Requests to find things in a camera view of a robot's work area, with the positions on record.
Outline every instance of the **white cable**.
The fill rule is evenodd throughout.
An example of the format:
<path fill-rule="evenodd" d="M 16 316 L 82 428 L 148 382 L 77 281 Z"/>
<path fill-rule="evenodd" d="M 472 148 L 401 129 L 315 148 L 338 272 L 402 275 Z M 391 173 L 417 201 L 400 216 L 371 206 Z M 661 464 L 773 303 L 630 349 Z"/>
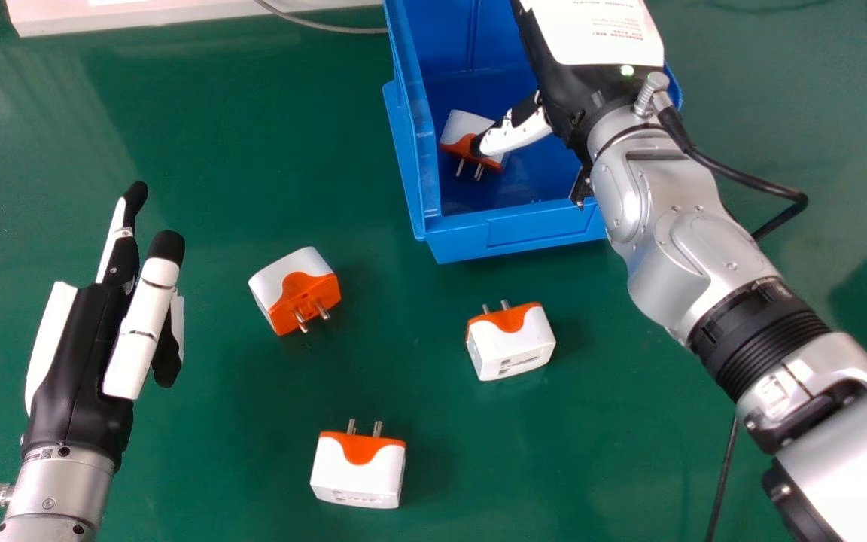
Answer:
<path fill-rule="evenodd" d="M 333 24 L 323 24 L 322 22 L 315 22 L 311 20 L 304 20 L 304 18 L 300 17 L 294 17 L 291 14 L 287 14 L 286 11 L 271 6 L 265 0 L 255 0 L 255 2 L 258 3 L 264 10 L 269 11 L 271 14 L 274 14 L 277 17 L 283 18 L 283 20 L 288 20 L 290 22 L 294 22 L 296 24 L 309 28 L 316 28 L 317 30 L 336 32 L 338 34 L 386 34 L 386 27 L 357 28 L 350 26 L 334 26 Z"/>

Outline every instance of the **robotic hand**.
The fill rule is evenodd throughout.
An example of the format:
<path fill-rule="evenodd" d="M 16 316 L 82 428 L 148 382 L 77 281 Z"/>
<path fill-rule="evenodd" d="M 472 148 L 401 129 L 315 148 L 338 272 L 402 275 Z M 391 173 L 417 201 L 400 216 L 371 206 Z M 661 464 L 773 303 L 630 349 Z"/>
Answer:
<path fill-rule="evenodd" d="M 512 0 L 537 76 L 529 100 L 472 138 L 510 151 L 546 131 L 581 160 L 572 198 L 598 201 L 634 303 L 701 358 L 764 453 L 762 485 L 799 541 L 867 541 L 867 352 L 832 332 L 756 239 L 803 209 L 801 193 L 741 174 L 689 140 L 667 94 L 664 48 L 643 0 Z M 795 200 L 751 236 L 713 172 Z"/>
<path fill-rule="evenodd" d="M 160 231 L 140 273 L 134 230 L 145 199 L 136 182 L 118 200 L 94 284 L 52 287 L 26 377 L 22 467 L 14 485 L 0 484 L 0 542 L 95 538 L 149 368 L 164 388 L 179 374 L 185 241 Z"/>

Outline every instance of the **paper sticker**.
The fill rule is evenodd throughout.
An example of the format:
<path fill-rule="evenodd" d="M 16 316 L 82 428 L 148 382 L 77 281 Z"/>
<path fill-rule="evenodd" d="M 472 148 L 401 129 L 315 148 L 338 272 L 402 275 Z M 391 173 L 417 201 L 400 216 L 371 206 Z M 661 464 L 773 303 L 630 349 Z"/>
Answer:
<path fill-rule="evenodd" d="M 664 65 L 665 46 L 643 0 L 520 0 L 565 65 Z"/>

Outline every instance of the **green tabletop surface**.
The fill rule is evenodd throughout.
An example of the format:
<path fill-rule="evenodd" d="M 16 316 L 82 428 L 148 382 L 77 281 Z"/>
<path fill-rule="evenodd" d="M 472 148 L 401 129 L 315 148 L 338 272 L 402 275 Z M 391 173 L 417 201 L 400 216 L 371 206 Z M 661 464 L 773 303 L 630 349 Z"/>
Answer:
<path fill-rule="evenodd" d="M 867 2 L 650 6 L 699 147 L 812 198 L 764 250 L 867 347 Z M 187 240 L 186 363 L 135 405 L 100 541 L 703 538 L 729 399 L 637 311 L 606 242 L 437 265 L 410 231 L 390 79 L 382 35 L 252 17 L 23 40 L 0 5 L 0 481 L 20 466 L 52 282 L 93 280 L 141 178 L 142 251 L 164 227 Z M 748 227 L 784 205 L 722 196 Z M 343 301 L 276 337 L 247 280 L 307 245 Z M 543 303 L 558 345 L 541 370 L 481 383 L 465 324 L 501 299 Z M 407 442 L 400 509 L 310 491 L 318 433 L 350 418 Z M 767 466 L 742 435 L 719 541 L 789 539 Z"/>

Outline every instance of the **blue plastic bin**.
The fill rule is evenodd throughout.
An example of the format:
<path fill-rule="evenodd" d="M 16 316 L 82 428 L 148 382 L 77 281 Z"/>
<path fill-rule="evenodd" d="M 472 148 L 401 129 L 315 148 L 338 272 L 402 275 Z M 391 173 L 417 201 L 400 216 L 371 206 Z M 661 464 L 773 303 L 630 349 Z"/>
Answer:
<path fill-rule="evenodd" d="M 568 194 L 580 163 L 557 137 L 513 151 L 503 174 L 455 178 L 437 142 L 451 109 L 500 119 L 537 89 L 510 0 L 386 0 L 394 80 L 383 100 L 413 236 L 438 263 L 605 237 L 593 199 Z M 671 98 L 680 92 L 671 79 Z"/>

